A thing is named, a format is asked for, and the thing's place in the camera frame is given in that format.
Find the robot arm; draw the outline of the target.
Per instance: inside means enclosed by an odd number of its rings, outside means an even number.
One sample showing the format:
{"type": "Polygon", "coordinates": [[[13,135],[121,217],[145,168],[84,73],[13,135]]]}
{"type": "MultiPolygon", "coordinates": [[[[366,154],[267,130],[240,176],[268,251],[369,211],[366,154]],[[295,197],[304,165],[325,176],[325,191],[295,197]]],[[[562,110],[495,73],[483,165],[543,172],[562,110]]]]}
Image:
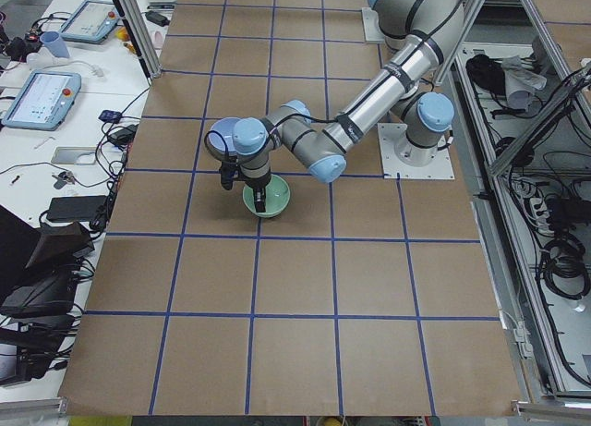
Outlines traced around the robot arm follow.
{"type": "Polygon", "coordinates": [[[262,118],[238,120],[232,142],[237,170],[245,183],[245,205],[256,216],[269,217],[281,213],[289,202],[287,190],[270,186],[271,151],[285,147],[319,182],[332,183],[346,168],[346,154],[390,111],[407,123],[395,144],[398,158],[412,166],[428,164],[445,148],[440,139],[451,130],[454,109],[446,96],[416,89],[420,79],[440,66],[457,43],[449,32],[412,30],[403,48],[322,131],[310,126],[312,118],[297,100],[262,118]]]}
{"type": "Polygon", "coordinates": [[[378,14],[378,26],[393,50],[414,35],[429,36],[431,47],[448,57],[460,40],[464,24],[461,0],[368,0],[378,14]]]}

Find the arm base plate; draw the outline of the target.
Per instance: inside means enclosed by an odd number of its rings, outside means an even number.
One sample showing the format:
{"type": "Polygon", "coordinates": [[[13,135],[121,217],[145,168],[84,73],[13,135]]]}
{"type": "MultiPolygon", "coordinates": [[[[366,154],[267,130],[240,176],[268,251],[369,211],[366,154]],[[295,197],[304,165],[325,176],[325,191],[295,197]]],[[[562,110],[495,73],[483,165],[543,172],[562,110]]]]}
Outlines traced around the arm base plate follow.
{"type": "Polygon", "coordinates": [[[451,156],[440,137],[432,148],[418,148],[407,138],[406,124],[379,123],[383,176],[386,179],[454,180],[451,156]]]}
{"type": "Polygon", "coordinates": [[[385,43],[385,36],[380,31],[378,14],[370,7],[361,8],[364,37],[367,43],[385,43]]]}

